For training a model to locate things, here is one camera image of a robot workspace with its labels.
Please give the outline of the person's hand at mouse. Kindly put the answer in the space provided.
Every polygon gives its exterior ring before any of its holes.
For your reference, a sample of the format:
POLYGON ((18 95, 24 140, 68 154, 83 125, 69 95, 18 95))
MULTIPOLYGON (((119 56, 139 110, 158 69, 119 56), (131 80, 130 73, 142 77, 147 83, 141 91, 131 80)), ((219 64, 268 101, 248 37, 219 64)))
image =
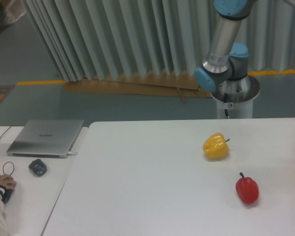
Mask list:
POLYGON ((16 184, 17 183, 12 176, 8 174, 0 175, 0 186, 14 190, 16 184))

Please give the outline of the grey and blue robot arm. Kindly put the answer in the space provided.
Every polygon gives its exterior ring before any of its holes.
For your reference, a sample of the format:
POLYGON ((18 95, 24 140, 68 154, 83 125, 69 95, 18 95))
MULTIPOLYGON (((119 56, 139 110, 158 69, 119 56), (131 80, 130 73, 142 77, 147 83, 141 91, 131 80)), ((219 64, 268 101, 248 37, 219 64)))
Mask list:
POLYGON ((295 0, 215 0, 217 22, 207 55, 194 71, 213 91, 240 69, 295 69, 295 0))

